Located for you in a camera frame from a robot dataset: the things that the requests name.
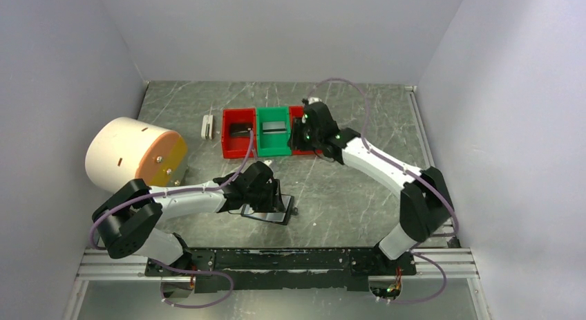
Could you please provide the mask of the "black leather card holder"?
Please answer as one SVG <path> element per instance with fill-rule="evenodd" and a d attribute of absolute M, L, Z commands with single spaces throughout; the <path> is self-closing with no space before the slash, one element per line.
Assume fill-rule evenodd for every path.
<path fill-rule="evenodd" d="M 276 209 L 269 212 L 254 211 L 250 205 L 244 205 L 240 216 L 251 218 L 266 223 L 287 225 L 293 216 L 297 216 L 299 210 L 295 205 L 295 197 L 287 194 L 281 196 L 281 203 Z"/>

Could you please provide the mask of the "green plastic bin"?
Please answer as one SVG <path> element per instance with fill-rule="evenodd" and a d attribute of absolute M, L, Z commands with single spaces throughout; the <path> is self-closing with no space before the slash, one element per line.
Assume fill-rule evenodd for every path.
<path fill-rule="evenodd" d="M 260 157 L 292 155 L 292 150 L 287 144 L 291 134 L 288 107 L 257 108 L 256 124 L 256 142 Z"/>

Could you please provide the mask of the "red plastic bin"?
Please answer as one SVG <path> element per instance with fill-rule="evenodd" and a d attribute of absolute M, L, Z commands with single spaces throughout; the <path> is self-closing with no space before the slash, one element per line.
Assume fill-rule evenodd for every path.
<path fill-rule="evenodd" d="M 224 159 L 244 158 L 253 132 L 252 147 L 257 150 L 256 109 L 224 109 L 222 115 L 221 145 Z"/>
<path fill-rule="evenodd" d="M 325 143 L 326 127 L 323 109 L 307 106 L 299 117 L 293 117 L 288 145 L 292 151 L 317 154 Z"/>

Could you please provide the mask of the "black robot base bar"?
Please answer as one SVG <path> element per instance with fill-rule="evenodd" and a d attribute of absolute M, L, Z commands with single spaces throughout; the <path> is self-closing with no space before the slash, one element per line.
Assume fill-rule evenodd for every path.
<path fill-rule="evenodd" d="M 228 290 L 280 290 L 345 288 L 367 292 L 376 276 L 412 276 L 416 273 L 413 255 L 403 253 L 390 260 L 376 247 L 327 248 L 191 248 L 190 256 L 174 264 L 172 272 L 153 260 L 144 274 L 166 280 L 197 270 L 197 293 Z"/>

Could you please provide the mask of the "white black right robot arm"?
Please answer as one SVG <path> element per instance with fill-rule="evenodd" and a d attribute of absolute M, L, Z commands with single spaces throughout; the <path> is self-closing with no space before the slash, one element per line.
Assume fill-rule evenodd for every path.
<path fill-rule="evenodd" d="M 320 99 L 303 100 L 303 114 L 292 122 L 288 142 L 294 151 L 320 152 L 339 164 L 356 169 L 399 198 L 399 222 L 377 244 L 373 266 L 390 274 L 399 257 L 430 238 L 453 213 L 442 172 L 420 169 L 384 153 L 351 128 L 340 129 Z"/>

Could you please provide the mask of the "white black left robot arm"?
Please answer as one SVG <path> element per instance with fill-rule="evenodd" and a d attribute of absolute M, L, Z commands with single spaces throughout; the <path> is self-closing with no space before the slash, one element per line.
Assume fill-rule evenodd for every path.
<path fill-rule="evenodd" d="M 127 182 L 92 215 L 90 241 L 96 238 L 112 259 L 139 255 L 163 263 L 173 275 L 189 271 L 188 245 L 157 224 L 195 214 L 236 212 L 244 218 L 286 225 L 294 197 L 283 194 L 269 165 L 257 161 L 199 185 L 150 187 L 141 178 Z"/>

